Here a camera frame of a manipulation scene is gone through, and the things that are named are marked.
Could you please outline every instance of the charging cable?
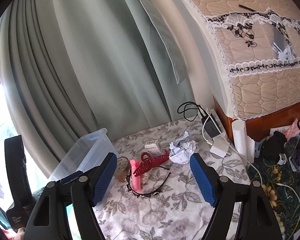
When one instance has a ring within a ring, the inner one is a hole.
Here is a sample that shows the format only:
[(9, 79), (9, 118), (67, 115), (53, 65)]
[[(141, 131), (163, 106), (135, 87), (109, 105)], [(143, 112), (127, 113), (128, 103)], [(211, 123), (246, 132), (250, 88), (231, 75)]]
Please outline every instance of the charging cable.
[[(288, 186), (288, 185), (285, 185), (285, 184), (281, 184), (281, 183), (276, 183), (276, 184), (277, 184), (278, 186), (283, 186), (283, 187), (287, 187), (287, 188), (291, 189), (291, 190), (293, 191), (293, 193), (297, 196), (297, 198), (298, 198), (298, 200), (299, 200), (299, 207), (300, 207), (300, 198), (299, 198), (298, 194), (295, 192), (295, 190), (294, 190), (292, 187), (290, 187), (290, 186)], [(296, 227), (294, 228), (292, 234), (289, 236), (289, 238), (288, 238), (287, 240), (289, 240), (289, 239), (291, 238), (291, 236), (293, 236), (294, 232), (295, 232), (296, 229), (297, 229), (297, 226), (298, 226), (299, 222), (300, 222), (300, 214), (299, 214), (299, 218), (298, 218), (298, 222), (297, 222), (297, 224), (296, 224)]]
[(205, 136), (203, 135), (203, 129), (204, 129), (204, 126), (205, 126), (205, 124), (206, 124), (206, 121), (209, 119), (209, 117), (210, 117), (210, 119), (213, 121), (213, 123), (214, 123), (214, 125), (216, 126), (216, 128), (218, 129), (218, 131), (219, 131), (219, 133), (221, 134), (221, 136), (223, 137), (223, 139), (226, 141), (226, 143), (228, 144), (228, 146), (235, 152), (235, 153), (237, 153), (242, 159), (244, 159), (247, 163), (249, 163), (256, 171), (257, 171), (257, 173), (259, 174), (259, 176), (260, 176), (260, 182), (261, 182), (261, 185), (262, 185), (262, 177), (261, 177), (261, 174), (260, 174), (260, 172), (258, 171), (258, 169), (252, 164), (252, 163), (250, 163), (244, 156), (242, 156), (228, 141), (227, 141), (227, 139), (224, 137), (224, 135), (222, 134), (222, 132), (220, 131), (220, 129), (219, 129), (219, 126), (216, 124), (216, 122), (213, 120), (213, 118), (211, 118), (211, 112), (210, 112), (210, 110), (209, 109), (206, 109), (206, 112), (207, 112), (207, 114), (208, 114), (208, 117), (207, 117), (207, 119), (205, 120), (205, 122), (203, 123), (203, 126), (202, 126), (202, 136), (203, 136), (203, 138), (206, 140), (206, 142), (208, 143), (208, 144), (210, 144), (210, 145), (212, 145), (211, 144), (211, 142), (209, 141), (209, 140), (207, 140), (206, 138), (205, 138)]

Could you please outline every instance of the white paper roll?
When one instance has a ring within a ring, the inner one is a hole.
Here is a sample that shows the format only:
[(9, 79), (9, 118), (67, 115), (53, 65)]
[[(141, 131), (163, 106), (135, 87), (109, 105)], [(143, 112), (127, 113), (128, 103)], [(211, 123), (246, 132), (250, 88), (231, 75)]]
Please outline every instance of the white paper roll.
[[(231, 126), (234, 139), (234, 146), (237, 149), (237, 151), (247, 159), (246, 122), (238, 119), (233, 121)], [(242, 159), (242, 163), (245, 166), (247, 165), (247, 162), (244, 159)]]

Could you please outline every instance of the roll of tape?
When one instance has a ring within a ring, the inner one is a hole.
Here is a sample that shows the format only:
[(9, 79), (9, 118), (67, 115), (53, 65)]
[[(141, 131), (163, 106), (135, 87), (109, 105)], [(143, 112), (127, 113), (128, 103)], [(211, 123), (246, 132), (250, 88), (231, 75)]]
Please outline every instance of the roll of tape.
[(130, 162), (127, 157), (119, 157), (117, 160), (117, 169), (115, 170), (114, 177), (119, 181), (119, 182), (125, 182), (126, 181), (126, 176), (129, 174), (130, 170)]

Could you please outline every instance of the curtain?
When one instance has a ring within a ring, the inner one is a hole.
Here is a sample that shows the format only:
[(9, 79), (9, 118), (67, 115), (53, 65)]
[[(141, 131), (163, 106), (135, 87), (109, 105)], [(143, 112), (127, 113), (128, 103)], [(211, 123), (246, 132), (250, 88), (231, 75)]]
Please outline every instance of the curtain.
[(139, 0), (14, 0), (0, 27), (12, 121), (48, 176), (75, 141), (179, 119), (193, 100)]

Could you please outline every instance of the blue gripper pad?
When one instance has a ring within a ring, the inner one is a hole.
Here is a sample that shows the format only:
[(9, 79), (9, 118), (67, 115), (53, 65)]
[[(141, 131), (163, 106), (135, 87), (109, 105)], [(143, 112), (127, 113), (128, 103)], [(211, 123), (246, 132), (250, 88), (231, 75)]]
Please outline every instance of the blue gripper pad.
[(99, 166), (99, 169), (103, 169), (103, 171), (93, 187), (94, 195), (91, 201), (94, 205), (97, 205), (97, 203), (102, 201), (111, 182), (113, 174), (117, 168), (117, 156), (115, 154), (112, 154), (110, 160), (107, 163), (104, 163), (105, 160)]
[(201, 194), (206, 202), (208, 202), (212, 207), (217, 203), (217, 199), (214, 194), (214, 187), (208, 178), (207, 174), (204, 172), (200, 160), (203, 162), (200, 155), (193, 154), (190, 157), (190, 168), (194, 175), (194, 178), (199, 186)]

